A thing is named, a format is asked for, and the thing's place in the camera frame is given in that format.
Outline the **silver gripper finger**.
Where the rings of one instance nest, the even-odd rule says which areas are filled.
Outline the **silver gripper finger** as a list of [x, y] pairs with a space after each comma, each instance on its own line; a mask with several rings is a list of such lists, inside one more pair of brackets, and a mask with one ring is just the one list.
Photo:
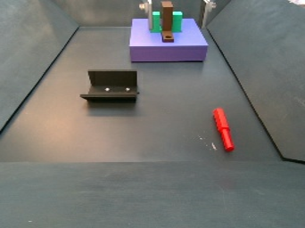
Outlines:
[[139, 9], [146, 12], [148, 29], [152, 29], [152, 0], [142, 0]]
[[202, 0], [203, 3], [203, 13], [202, 13], [202, 27], [206, 27], [209, 13], [217, 7], [217, 3], [213, 0]]

